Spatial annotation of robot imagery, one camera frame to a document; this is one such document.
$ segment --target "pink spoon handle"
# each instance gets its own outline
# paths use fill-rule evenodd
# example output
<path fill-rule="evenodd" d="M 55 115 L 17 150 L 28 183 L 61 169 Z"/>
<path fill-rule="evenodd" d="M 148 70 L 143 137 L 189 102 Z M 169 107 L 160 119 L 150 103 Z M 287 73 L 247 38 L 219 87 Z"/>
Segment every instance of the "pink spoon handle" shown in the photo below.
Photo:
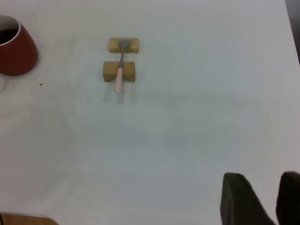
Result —
<path fill-rule="evenodd" d="M 123 75 L 123 69 L 119 67 L 116 81 L 114 83 L 114 92 L 117 94 L 120 93 L 122 90 L 122 75 Z"/>

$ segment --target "white table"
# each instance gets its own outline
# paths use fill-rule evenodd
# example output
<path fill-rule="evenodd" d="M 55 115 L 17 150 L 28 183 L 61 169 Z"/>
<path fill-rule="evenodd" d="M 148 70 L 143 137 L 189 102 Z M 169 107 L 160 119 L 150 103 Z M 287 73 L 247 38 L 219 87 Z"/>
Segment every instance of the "white table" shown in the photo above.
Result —
<path fill-rule="evenodd" d="M 0 211 L 60 225 L 218 225 L 225 172 L 272 219 L 300 171 L 300 67 L 283 0 L 1 0 L 40 62 L 0 92 Z M 136 82 L 102 77 L 140 39 Z"/>

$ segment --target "mug rim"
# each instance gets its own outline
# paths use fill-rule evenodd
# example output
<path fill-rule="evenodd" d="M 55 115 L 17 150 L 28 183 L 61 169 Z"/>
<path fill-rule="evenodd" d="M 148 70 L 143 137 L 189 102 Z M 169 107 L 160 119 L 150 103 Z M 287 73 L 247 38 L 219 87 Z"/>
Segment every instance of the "mug rim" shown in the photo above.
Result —
<path fill-rule="evenodd" d="M 12 39 L 10 39 L 9 41 L 7 41 L 7 42 L 1 44 L 0 47 L 1 47 L 1 46 L 4 46 L 4 45 L 7 45 L 9 42 L 12 42 L 12 41 L 19 35 L 19 33 L 20 33 L 20 31 L 21 31 L 21 23 L 20 23 L 19 20 L 17 20 L 17 19 L 14 18 L 14 17 L 8 16 L 8 15 L 0 15 L 0 17 L 1 17 L 1 16 L 9 17 L 9 18 L 14 19 L 15 21 L 17 21 L 17 22 L 18 22 L 18 25 L 19 25 L 19 30 L 18 30 L 17 34 L 16 34 Z"/>

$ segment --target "mug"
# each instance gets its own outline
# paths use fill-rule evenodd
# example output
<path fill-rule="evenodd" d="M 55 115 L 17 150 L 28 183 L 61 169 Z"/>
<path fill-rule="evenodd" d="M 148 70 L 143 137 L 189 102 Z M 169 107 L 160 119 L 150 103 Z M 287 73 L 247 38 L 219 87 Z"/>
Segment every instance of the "mug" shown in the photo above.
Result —
<path fill-rule="evenodd" d="M 0 74 L 23 75 L 37 61 L 37 46 L 23 25 L 13 17 L 0 15 Z"/>

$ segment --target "wooden block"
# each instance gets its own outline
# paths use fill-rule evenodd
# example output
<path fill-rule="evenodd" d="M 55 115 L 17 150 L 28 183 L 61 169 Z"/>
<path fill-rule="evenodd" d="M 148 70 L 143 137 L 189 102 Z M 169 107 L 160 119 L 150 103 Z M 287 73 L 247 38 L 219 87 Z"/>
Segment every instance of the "wooden block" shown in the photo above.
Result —
<path fill-rule="evenodd" d="M 4 225 L 58 225 L 46 217 L 33 217 L 14 214 L 1 214 Z"/>
<path fill-rule="evenodd" d="M 139 53 L 139 39 L 138 38 L 122 38 L 111 37 L 109 40 L 109 52 L 110 53 L 122 53 L 122 49 L 119 45 L 120 40 L 130 40 L 130 46 L 125 49 L 126 53 Z"/>
<path fill-rule="evenodd" d="M 103 78 L 105 82 L 110 82 L 116 78 L 120 62 L 104 62 Z M 135 82 L 135 62 L 124 62 L 123 77 L 131 82 Z"/>

